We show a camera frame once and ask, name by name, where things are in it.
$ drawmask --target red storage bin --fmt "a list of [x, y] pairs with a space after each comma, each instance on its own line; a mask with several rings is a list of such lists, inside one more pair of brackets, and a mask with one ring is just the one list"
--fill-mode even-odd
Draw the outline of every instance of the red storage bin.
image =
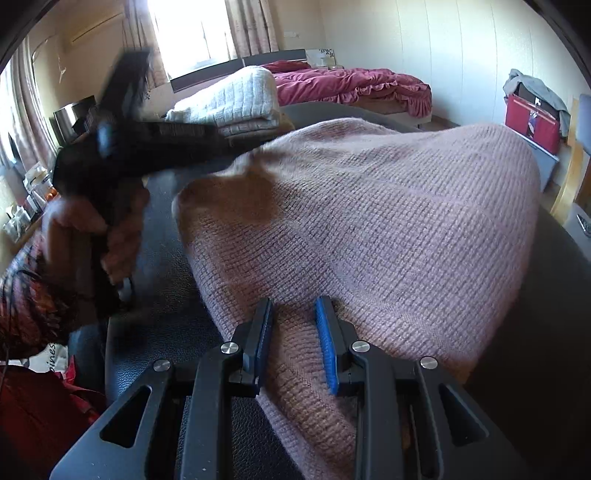
[[560, 122], [545, 110], [517, 95], [509, 95], [505, 125], [552, 154], [558, 152]]

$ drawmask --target bed headboard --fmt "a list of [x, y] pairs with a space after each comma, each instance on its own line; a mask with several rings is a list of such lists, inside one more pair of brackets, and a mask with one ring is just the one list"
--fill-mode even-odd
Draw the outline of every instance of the bed headboard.
[[264, 65], [278, 60], [306, 60], [306, 51], [303, 48], [299, 48], [298, 50], [272, 51], [270, 53], [259, 53], [250, 57], [237, 58], [195, 70], [182, 77], [172, 79], [170, 85], [173, 88], [173, 92], [176, 93], [208, 80], [226, 77], [249, 65]]

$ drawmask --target metal bolt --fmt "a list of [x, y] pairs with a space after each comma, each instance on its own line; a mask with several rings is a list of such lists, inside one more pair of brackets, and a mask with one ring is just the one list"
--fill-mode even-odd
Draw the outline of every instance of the metal bolt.
[[437, 368], [437, 359], [432, 356], [424, 356], [420, 361], [421, 367], [427, 370], [434, 370]]
[[222, 353], [230, 355], [231, 353], [236, 353], [240, 347], [237, 343], [226, 342], [220, 348], [222, 349]]
[[356, 342], [353, 342], [351, 348], [356, 352], [365, 353], [369, 350], [369, 343], [364, 340], [357, 340]]
[[170, 360], [156, 360], [154, 362], [154, 370], [157, 372], [166, 372], [166, 370], [170, 369]]

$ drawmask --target patterned sleeve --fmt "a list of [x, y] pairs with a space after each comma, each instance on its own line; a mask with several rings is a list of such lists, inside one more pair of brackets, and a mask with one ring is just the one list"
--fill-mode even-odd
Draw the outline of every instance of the patterned sleeve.
[[0, 278], [0, 345], [11, 359], [33, 356], [48, 343], [65, 345], [76, 318], [75, 296], [45, 281], [43, 242], [37, 231]]

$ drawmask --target pink knitted sweater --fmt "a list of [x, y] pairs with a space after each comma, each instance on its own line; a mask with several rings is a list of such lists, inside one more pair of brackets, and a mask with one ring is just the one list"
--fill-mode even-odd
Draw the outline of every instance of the pink knitted sweater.
[[397, 134], [340, 119], [179, 195], [181, 237], [222, 336], [260, 297], [275, 304], [259, 402], [307, 479], [353, 478], [355, 457], [355, 413], [326, 387], [316, 297], [333, 297], [360, 338], [433, 355], [464, 381], [521, 284], [539, 184], [528, 145], [499, 125]]

